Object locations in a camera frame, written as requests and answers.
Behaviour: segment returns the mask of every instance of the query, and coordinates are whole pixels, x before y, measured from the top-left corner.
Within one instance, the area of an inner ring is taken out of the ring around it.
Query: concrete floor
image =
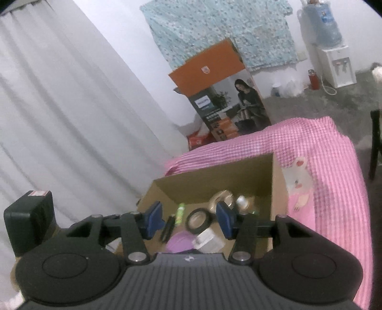
[[[382,166],[377,167],[373,182],[367,176],[371,151],[370,111],[378,109],[379,101],[380,93],[370,72],[357,74],[357,84],[337,89],[335,96],[326,94],[322,89],[307,89],[299,97],[270,97],[264,100],[273,124],[292,117],[330,116],[338,131],[352,140],[369,195],[374,251],[371,310],[382,309]]]

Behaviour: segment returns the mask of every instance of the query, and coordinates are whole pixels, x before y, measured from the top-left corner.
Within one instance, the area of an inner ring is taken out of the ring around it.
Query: woman printed on box
[[[244,115],[250,114],[251,119],[253,119],[256,124],[256,129],[258,131],[263,130],[265,127],[271,125],[258,92],[242,79],[235,81],[235,88],[239,92],[239,100],[244,106]]]

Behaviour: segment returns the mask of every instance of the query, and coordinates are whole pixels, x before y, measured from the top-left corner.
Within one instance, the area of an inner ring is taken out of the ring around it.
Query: woman's black hair
[[[238,88],[236,87],[237,84],[239,84],[239,85],[243,85],[246,89],[248,89],[248,88],[252,88],[252,87],[250,87],[247,83],[245,83],[242,79],[237,79],[237,80],[235,81],[235,88],[236,88],[236,90],[237,90],[238,92],[242,92],[242,90],[240,90],[240,89],[238,89]]]

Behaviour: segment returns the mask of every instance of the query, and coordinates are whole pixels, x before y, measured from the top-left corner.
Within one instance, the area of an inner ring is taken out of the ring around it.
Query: chair
[[[376,176],[376,169],[378,164],[378,152],[382,154],[380,110],[371,111],[370,116],[372,121],[373,132],[372,132],[369,179],[374,180],[374,177]]]

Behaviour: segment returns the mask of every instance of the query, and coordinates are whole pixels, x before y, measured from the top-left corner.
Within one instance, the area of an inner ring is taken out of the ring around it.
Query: red bottle
[[[320,89],[320,80],[318,79],[317,73],[314,70],[309,70],[309,80],[313,90]]]

